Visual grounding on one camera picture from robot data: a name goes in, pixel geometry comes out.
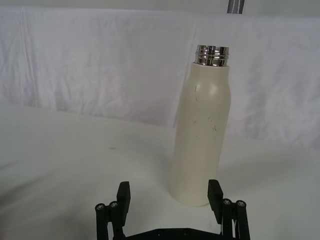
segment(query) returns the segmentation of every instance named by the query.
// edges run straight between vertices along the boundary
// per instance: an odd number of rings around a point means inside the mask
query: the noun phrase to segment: white cloth
[[[320,148],[320,18],[2,6],[0,23],[0,102],[173,126],[196,45],[224,45],[227,134]]]

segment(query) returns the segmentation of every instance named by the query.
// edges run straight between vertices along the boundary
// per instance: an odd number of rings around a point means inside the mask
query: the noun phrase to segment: wrinkled fabric
[[[0,102],[172,127],[196,45],[224,45],[227,134],[320,148],[320,18],[0,7],[0,23]]]

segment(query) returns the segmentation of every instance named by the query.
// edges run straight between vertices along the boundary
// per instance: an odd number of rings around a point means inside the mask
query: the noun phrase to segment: screw
[[[97,210],[102,210],[102,209],[104,209],[104,205],[103,204],[99,204],[98,206],[96,206],[96,209]]]
[[[111,206],[112,208],[116,208],[116,207],[118,206],[118,203],[113,202],[113,203],[110,204],[110,206]]]
[[[188,236],[189,233],[190,233],[189,229],[184,229],[184,230],[183,230],[183,235],[184,235],[184,236]]]
[[[158,230],[158,232],[157,232],[157,235],[158,235],[158,236],[162,236],[163,234],[164,234],[164,231],[163,231],[163,230],[161,230],[161,229]]]
[[[231,204],[231,202],[230,202],[230,200],[229,200],[229,199],[225,199],[225,200],[223,200],[223,203],[224,203],[225,205],[230,205],[230,204]]]
[[[238,201],[237,204],[239,207],[244,207],[246,205],[244,201]]]

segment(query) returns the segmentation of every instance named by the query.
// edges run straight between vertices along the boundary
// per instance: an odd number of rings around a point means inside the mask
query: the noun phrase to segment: metal pole
[[[227,14],[242,14],[245,0],[229,0]]]

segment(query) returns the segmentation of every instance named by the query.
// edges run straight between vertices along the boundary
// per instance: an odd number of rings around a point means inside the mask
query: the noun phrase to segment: white water bottle
[[[230,111],[229,48],[198,45],[179,102],[170,191],[179,202],[202,206],[216,178]]]

